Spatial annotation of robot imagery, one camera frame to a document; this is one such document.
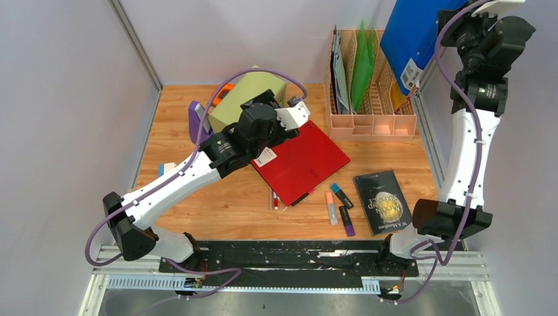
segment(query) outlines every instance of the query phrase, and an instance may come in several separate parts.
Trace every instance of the white wall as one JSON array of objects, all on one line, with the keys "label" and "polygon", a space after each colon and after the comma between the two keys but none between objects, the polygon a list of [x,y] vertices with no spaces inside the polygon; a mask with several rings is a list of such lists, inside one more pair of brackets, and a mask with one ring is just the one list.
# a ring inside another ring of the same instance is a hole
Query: white wall
[{"label": "white wall", "polygon": [[254,64],[323,82],[335,24],[385,28],[395,0],[122,0],[164,84],[220,83]]},{"label": "white wall", "polygon": [[0,1],[0,30],[0,314],[75,315],[157,92],[105,0]]},{"label": "white wall", "polygon": [[[482,252],[506,316],[556,315],[558,308],[557,11],[554,0],[529,0],[511,12],[538,30],[508,75],[506,112],[492,142],[484,192],[494,222],[467,240],[470,249]],[[426,102],[431,121],[444,120],[436,135],[449,153],[449,86],[436,86],[429,85]]]}]

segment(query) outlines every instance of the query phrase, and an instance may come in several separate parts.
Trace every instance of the red folder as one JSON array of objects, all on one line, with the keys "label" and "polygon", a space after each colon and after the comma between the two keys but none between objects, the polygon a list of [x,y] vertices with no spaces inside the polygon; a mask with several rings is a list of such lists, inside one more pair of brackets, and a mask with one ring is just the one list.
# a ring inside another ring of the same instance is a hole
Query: red folder
[{"label": "red folder", "polygon": [[295,205],[351,160],[312,121],[300,135],[266,148],[252,165],[286,205]]}]

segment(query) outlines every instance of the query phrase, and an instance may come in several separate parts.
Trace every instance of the blue marker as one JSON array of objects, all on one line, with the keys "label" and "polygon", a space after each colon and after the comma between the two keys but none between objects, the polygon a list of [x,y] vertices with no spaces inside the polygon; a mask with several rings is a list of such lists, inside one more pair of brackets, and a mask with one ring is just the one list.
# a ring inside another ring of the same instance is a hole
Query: blue marker
[{"label": "blue marker", "polygon": [[341,202],[343,202],[343,205],[347,208],[347,209],[352,209],[353,208],[353,203],[351,202],[351,200],[345,195],[345,193],[343,191],[341,191],[341,188],[333,183],[330,188],[332,189],[333,193],[335,193],[335,195],[341,200]]}]

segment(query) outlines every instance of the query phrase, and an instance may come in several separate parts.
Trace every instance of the gray floor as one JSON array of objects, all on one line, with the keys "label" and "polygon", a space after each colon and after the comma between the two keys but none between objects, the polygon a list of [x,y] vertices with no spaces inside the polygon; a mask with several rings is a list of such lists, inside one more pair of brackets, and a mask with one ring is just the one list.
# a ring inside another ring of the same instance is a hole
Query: gray floor
[{"label": "gray floor", "polygon": [[[405,283],[406,295],[418,289],[417,281]],[[171,296],[174,292],[156,290],[109,290],[105,295],[106,316],[128,316],[151,304]],[[431,282],[412,303],[390,306],[377,297],[338,294],[263,294],[217,293],[208,298],[187,302],[173,300],[142,315],[202,315],[202,316],[480,316],[469,282]]]}]

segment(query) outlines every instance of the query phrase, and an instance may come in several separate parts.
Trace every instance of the blue binder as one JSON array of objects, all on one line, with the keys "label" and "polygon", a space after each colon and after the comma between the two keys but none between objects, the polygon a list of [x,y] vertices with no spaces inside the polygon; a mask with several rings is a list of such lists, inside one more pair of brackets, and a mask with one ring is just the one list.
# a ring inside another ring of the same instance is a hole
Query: blue binder
[{"label": "blue binder", "polygon": [[467,0],[397,0],[380,47],[392,67],[399,89],[411,88],[434,55],[438,11],[455,10]]}]

